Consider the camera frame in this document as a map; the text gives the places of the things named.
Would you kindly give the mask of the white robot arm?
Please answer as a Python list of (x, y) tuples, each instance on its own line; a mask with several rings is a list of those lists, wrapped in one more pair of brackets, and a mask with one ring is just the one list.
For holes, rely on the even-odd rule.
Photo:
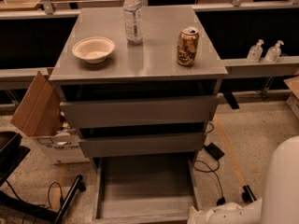
[(190, 208), (187, 224), (299, 224), (299, 136), (282, 142), (267, 171), (263, 197), (241, 207)]

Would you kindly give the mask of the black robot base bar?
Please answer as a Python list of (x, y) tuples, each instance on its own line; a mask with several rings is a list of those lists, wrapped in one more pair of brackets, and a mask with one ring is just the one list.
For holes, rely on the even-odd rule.
[(256, 201), (256, 197), (249, 185), (243, 187), (242, 199), (245, 203), (253, 203)]

